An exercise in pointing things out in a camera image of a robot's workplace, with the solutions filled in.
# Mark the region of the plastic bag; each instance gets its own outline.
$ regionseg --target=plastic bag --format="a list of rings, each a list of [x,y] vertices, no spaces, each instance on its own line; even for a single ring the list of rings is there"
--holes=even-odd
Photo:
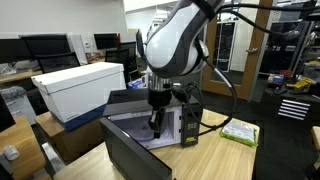
[[[248,146],[258,146],[255,141],[255,129],[240,122],[231,121],[225,125],[220,136],[246,144]]]

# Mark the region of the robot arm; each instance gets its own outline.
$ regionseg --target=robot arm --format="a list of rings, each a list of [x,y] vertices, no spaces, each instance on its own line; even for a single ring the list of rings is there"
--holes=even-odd
[[[204,67],[202,58],[209,53],[197,36],[223,3],[224,0],[180,0],[149,38],[145,53],[153,72],[148,78],[148,103],[153,107],[149,126],[155,138],[160,137],[165,106],[172,96],[169,78],[199,72]]]
[[[196,37],[209,17],[200,7],[205,4],[214,12],[211,16],[215,16],[223,3],[224,0],[180,0],[177,3],[170,17],[147,43],[146,57],[155,75],[172,78],[198,72],[204,67],[199,46],[207,49]]]

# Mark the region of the cable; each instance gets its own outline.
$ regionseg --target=cable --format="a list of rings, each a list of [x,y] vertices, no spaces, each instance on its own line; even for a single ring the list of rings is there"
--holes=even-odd
[[[218,9],[218,12],[222,9],[226,8],[234,8],[234,7],[244,7],[244,8],[254,8],[254,9],[265,9],[265,10],[274,10],[274,11],[311,11],[311,10],[317,10],[320,9],[319,6],[315,7],[305,7],[305,8],[293,8],[293,7],[277,7],[277,6],[260,6],[256,4],[226,4],[221,6]]]
[[[223,126],[225,126],[226,124],[228,124],[232,118],[233,118],[233,114],[236,112],[237,110],[237,93],[236,93],[236,90],[235,90],[235,87],[234,85],[232,84],[231,80],[223,73],[221,72],[218,68],[215,68],[213,64],[211,64],[208,59],[203,59],[207,64],[208,66],[210,66],[212,68],[212,70],[214,70],[220,77],[221,79],[228,85],[229,87],[229,90],[232,94],[232,97],[233,97],[233,108],[232,108],[232,112],[230,113],[230,115],[228,116],[228,118],[226,120],[224,120],[221,124],[217,125],[215,128],[211,128],[211,129],[208,129],[207,131],[204,131],[202,133],[199,134],[199,136],[201,135],[204,135],[204,134],[207,134],[211,131],[214,131],[218,128],[221,128]]]
[[[219,124],[219,125],[208,125],[208,124],[205,124],[203,122],[201,122],[201,119],[199,119],[199,117],[197,117],[191,107],[191,104],[190,104],[190,100],[189,98],[186,98],[187,99],[187,106],[192,114],[192,116],[194,117],[194,119],[199,123],[201,124],[202,126],[204,127],[207,127],[209,128],[209,130],[207,131],[204,131],[202,133],[200,133],[198,136],[201,136],[201,135],[204,135],[204,134],[207,134],[211,131],[215,131],[216,129],[220,128],[220,127],[223,127],[225,126],[226,124],[228,124],[232,118],[233,118],[233,113],[236,111],[236,108],[237,108],[237,94],[236,94],[236,91],[235,91],[235,88],[234,88],[234,85],[231,83],[230,79],[223,73],[221,72],[219,69],[215,68],[211,63],[209,63],[207,61],[207,59],[204,59],[204,61],[212,68],[212,70],[214,70],[224,81],[225,83],[228,85],[230,91],[231,91],[231,94],[233,96],[233,109],[232,109],[232,112],[231,114],[228,116],[228,118],[226,120],[224,120],[223,123]],[[191,88],[191,91],[190,93],[192,92],[192,90],[194,90],[194,88],[197,89],[199,95],[200,95],[200,105],[201,107],[203,106],[203,97],[202,97],[202,93],[199,89],[199,87],[196,85],[195,82],[191,82],[189,84],[187,84],[188,88]]]
[[[238,16],[240,19],[242,19],[245,22],[247,22],[248,24],[250,24],[251,26],[253,26],[253,27],[265,32],[265,33],[275,34],[275,35],[279,35],[279,36],[285,36],[285,34],[283,34],[283,33],[279,33],[279,32],[276,32],[276,31],[271,31],[271,30],[265,29],[265,28],[257,25],[256,23],[252,22],[250,19],[246,18],[245,16],[243,16],[242,14],[240,14],[238,12],[231,11],[231,10],[222,10],[222,11],[220,11],[220,13],[231,13],[231,14],[234,14],[234,15]]]

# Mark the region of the computer monitor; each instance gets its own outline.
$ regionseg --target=computer monitor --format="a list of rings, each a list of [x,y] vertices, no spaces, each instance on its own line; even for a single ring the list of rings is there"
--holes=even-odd
[[[149,150],[107,118],[100,122],[110,160],[125,179],[172,179],[171,168]]]
[[[21,39],[0,39],[0,64],[30,60],[32,56]]]
[[[13,177],[7,172],[7,170],[0,163],[0,179],[1,180],[13,180]]]
[[[117,48],[119,44],[117,33],[94,34],[94,40],[96,41],[98,50]]]
[[[29,48],[31,55],[54,55],[70,53],[66,34],[19,35]]]
[[[137,40],[137,49],[142,59],[145,59],[144,54],[144,47],[143,47],[143,39],[142,39],[142,33],[140,29],[136,33],[136,40]]]
[[[7,104],[0,95],[0,132],[11,127],[15,121],[7,107]]]

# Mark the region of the small white box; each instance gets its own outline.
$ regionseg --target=small white box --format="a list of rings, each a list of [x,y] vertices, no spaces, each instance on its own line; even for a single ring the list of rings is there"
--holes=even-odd
[[[123,65],[106,62],[34,76],[32,82],[67,131],[101,116],[110,91],[126,88]]]

